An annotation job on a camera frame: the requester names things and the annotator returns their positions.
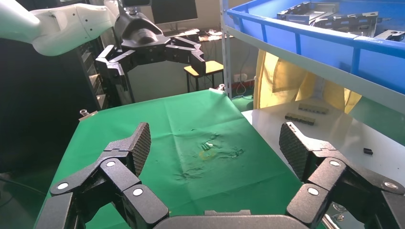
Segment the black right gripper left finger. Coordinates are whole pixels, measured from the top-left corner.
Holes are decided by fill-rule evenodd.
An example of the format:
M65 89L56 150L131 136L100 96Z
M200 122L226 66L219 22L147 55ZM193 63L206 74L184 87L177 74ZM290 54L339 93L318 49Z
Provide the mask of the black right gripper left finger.
M150 146L145 122L130 137L110 142L94 163L51 187L36 228L84 229L108 204L133 229L155 227L169 211L139 178Z

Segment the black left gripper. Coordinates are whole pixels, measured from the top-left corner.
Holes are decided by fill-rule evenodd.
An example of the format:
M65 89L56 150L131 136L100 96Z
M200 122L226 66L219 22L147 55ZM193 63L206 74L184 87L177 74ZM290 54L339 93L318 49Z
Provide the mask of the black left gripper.
M165 60L190 65L199 75L206 74L201 45L183 37L168 38L143 13L121 9L114 25L122 49L107 45L96 62L113 85L129 90L128 72L137 65Z

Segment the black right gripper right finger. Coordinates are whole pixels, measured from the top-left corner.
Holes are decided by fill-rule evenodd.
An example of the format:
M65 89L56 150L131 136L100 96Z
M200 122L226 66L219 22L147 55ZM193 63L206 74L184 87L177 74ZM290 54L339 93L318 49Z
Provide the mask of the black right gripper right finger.
M331 203L337 203L366 229L404 228L401 184L349 161L329 142L305 136L292 122L281 126L279 146L303 183L287 215L314 229Z

